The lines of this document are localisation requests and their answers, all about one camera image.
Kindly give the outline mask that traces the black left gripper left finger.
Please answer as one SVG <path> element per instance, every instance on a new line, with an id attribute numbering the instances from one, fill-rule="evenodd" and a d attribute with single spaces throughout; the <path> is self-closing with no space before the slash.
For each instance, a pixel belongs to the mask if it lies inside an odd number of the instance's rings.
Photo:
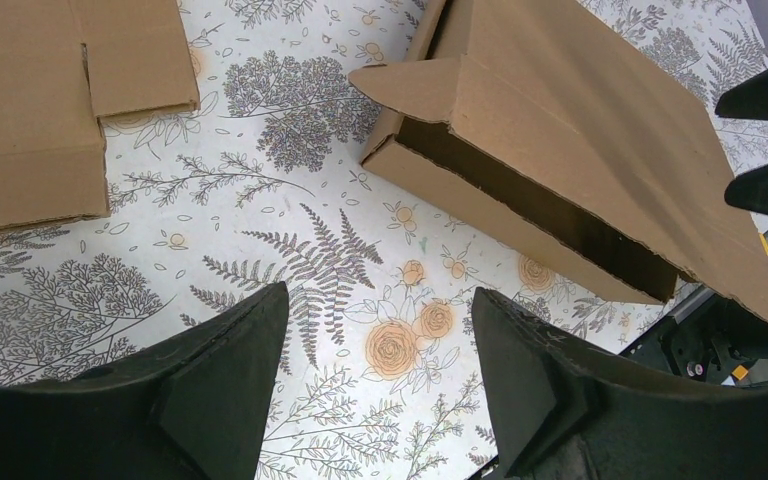
<path id="1" fill-rule="evenodd" d="M 284 283 L 69 381 L 0 387 L 0 479 L 251 479 L 289 318 Z"/>

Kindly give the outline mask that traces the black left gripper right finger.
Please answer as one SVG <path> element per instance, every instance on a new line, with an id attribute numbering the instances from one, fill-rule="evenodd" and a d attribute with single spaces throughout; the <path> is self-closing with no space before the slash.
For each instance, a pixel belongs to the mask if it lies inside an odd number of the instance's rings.
<path id="1" fill-rule="evenodd" d="M 768 479 L 768 385 L 647 368 L 494 290 L 471 313 L 495 478 Z"/>

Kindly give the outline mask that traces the cardboard box sheet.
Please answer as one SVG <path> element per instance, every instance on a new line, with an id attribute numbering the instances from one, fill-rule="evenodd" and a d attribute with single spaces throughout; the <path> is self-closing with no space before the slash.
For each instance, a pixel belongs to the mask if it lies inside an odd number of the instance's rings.
<path id="1" fill-rule="evenodd" d="M 433 1 L 364 167 L 615 302 L 679 278 L 768 322 L 768 257 L 704 105 L 575 1 Z"/>

